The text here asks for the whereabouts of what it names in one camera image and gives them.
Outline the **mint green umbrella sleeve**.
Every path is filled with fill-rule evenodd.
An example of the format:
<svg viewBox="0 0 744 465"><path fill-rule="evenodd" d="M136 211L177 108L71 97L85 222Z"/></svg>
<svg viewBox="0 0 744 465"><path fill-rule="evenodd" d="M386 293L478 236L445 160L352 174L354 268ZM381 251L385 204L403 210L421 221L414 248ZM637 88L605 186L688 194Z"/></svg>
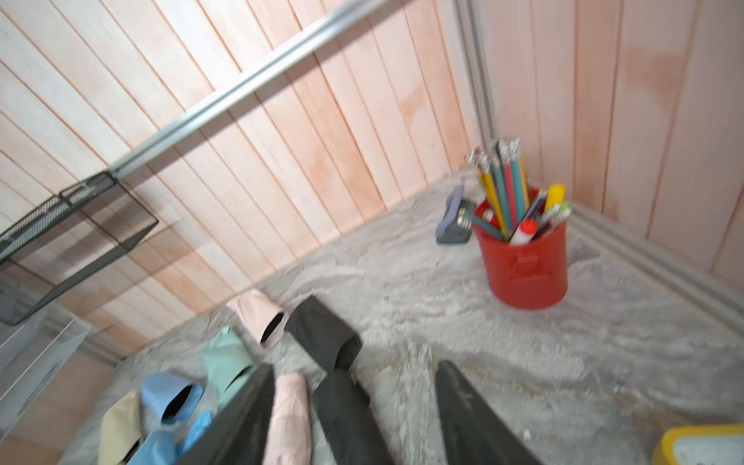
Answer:
<svg viewBox="0 0 744 465"><path fill-rule="evenodd" d="M249 380L254 360L243 339L232 327L223 327L199 354L207 381L219 394L219 406L226 407Z"/></svg>

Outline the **small pink umbrella sleeve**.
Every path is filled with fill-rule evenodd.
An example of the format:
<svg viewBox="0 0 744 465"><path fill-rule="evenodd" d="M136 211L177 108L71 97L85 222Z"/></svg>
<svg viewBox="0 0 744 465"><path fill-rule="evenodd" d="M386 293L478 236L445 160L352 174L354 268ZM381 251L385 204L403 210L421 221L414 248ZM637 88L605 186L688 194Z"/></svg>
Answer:
<svg viewBox="0 0 744 465"><path fill-rule="evenodd" d="M236 296L227 307L264 350L272 349L285 333L289 313L258 289Z"/></svg>

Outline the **blue umbrella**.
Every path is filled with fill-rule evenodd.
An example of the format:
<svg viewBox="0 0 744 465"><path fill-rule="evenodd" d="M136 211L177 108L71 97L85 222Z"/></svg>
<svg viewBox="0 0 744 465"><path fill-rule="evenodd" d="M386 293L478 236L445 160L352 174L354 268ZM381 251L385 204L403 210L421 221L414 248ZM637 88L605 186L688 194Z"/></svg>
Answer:
<svg viewBox="0 0 744 465"><path fill-rule="evenodd" d="M192 425L186 438L178 443L172 432L158 430L149 434L145 441L135 451L128 465L172 465L180 455L183 455L201 439L209 429L215 417L215 412L206 411Z"/></svg>

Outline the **black umbrella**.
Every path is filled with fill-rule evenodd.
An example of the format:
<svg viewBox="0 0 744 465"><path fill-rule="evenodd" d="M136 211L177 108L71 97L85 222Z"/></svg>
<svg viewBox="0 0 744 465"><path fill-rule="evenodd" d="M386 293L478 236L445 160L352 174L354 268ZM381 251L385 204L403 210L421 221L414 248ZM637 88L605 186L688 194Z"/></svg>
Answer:
<svg viewBox="0 0 744 465"><path fill-rule="evenodd" d="M329 372L311 395L337 464L393 464L361 384L343 369Z"/></svg>

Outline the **small pink umbrella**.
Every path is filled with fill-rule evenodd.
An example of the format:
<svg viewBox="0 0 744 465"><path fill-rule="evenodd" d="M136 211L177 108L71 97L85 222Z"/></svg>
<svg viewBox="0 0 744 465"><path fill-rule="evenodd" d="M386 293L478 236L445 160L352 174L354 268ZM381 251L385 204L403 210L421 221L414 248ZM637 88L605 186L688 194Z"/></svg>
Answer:
<svg viewBox="0 0 744 465"><path fill-rule="evenodd" d="M300 372L280 376L265 444L263 464L310 464L312 438L307 385Z"/></svg>

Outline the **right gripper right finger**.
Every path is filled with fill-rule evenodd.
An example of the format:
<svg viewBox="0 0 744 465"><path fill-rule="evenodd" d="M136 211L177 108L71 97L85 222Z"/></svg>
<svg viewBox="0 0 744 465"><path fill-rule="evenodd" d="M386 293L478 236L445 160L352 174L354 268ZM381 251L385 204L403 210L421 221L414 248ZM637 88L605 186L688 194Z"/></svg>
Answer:
<svg viewBox="0 0 744 465"><path fill-rule="evenodd" d="M435 391L449 464L540 462L449 360L438 363Z"/></svg>

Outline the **black umbrella sleeve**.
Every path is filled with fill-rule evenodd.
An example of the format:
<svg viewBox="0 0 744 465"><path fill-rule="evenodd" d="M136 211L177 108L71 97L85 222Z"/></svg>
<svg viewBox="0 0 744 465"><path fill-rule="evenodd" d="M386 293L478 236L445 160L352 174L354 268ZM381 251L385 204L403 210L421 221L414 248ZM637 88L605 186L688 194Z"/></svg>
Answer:
<svg viewBox="0 0 744 465"><path fill-rule="evenodd" d="M298 304L286 331L327 372L350 370L362 349L360 335L315 296Z"/></svg>

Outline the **blue umbrella sleeve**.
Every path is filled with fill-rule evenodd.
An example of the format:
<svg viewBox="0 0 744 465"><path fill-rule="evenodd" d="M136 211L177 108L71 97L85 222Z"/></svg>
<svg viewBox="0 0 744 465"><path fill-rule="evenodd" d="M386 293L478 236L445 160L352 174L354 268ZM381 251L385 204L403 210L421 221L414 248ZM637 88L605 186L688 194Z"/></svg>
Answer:
<svg viewBox="0 0 744 465"><path fill-rule="evenodd" d="M203 387L172 373L153 373L143 381L141 400L160 424L186 424L203 397Z"/></svg>

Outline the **beige umbrella sleeve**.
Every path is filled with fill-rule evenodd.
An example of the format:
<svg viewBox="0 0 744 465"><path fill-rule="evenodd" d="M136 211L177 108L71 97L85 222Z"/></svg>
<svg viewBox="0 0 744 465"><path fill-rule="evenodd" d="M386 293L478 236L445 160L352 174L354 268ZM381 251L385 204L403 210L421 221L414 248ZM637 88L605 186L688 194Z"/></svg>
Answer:
<svg viewBox="0 0 744 465"><path fill-rule="evenodd" d="M141 394L130 391L102 418L98 463L127 464L142 443Z"/></svg>

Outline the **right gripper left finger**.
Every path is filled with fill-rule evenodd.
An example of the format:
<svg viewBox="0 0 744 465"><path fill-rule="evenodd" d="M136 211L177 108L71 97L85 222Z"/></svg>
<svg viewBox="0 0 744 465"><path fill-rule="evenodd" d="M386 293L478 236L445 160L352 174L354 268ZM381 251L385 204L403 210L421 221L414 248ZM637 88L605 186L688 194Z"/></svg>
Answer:
<svg viewBox="0 0 744 465"><path fill-rule="evenodd" d="M274 397L273 365L262 363L176 464L262 464Z"/></svg>

